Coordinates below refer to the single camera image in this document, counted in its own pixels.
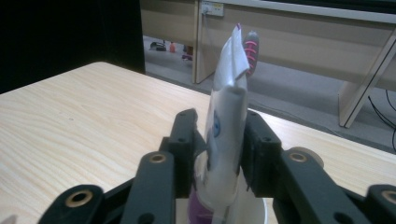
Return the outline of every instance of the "light wood surface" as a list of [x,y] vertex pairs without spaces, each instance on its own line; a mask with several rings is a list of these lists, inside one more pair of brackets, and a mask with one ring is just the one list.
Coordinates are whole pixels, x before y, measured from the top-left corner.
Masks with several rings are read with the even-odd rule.
[[[17,215],[18,224],[35,223],[66,189],[108,191],[130,179],[181,110],[197,110],[203,133],[208,102],[208,95],[107,63],[0,95],[0,221]],[[339,185],[359,194],[373,184],[396,185],[396,156],[261,115],[283,148],[316,151]]]

